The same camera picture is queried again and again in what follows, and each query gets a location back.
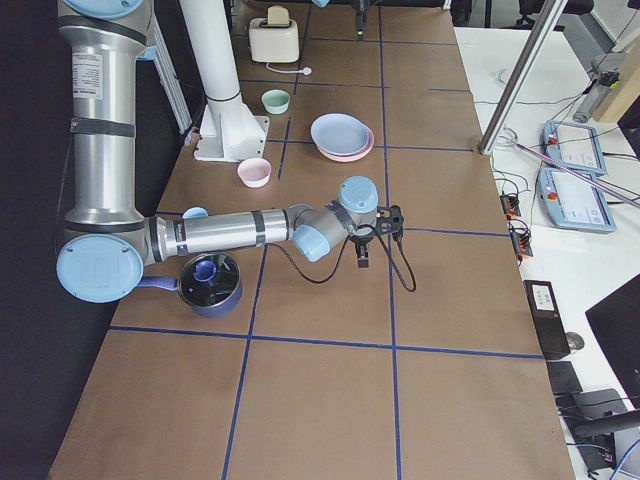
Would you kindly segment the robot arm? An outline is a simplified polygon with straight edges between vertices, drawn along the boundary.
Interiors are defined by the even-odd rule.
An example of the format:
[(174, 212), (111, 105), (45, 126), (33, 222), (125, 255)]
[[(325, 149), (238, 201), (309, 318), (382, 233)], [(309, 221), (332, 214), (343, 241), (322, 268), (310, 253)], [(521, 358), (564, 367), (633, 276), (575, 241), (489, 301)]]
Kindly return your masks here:
[(283, 210), (167, 221), (156, 210), (174, 161), (136, 151), (137, 81), (151, 73), (140, 59), (156, 35), (150, 1), (61, 1), (58, 25), (72, 52), (74, 205), (64, 218), (56, 272), (76, 298), (110, 303), (128, 295), (146, 266), (173, 256), (292, 241), (310, 261), (370, 224), (378, 209), (374, 182), (345, 180), (316, 211)]
[[(312, 4), (318, 8), (325, 8), (332, 0), (312, 0)], [(358, 40), (363, 40), (367, 31), (369, 10), (373, 3), (370, 0), (347, 0), (341, 4), (349, 5), (354, 10), (355, 30)]]

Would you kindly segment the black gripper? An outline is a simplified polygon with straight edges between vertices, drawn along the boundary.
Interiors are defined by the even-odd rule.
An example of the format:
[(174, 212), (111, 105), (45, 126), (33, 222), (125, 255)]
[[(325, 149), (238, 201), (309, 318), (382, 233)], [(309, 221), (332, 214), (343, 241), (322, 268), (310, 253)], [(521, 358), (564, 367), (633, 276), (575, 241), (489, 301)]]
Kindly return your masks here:
[(369, 267), (369, 254), (367, 244), (376, 237), (376, 227), (370, 224), (359, 225), (349, 240), (355, 245), (358, 268)]
[(357, 38), (364, 37), (365, 35), (365, 16), (371, 6), (370, 0), (352, 0), (351, 5), (356, 13), (355, 15), (355, 29)]

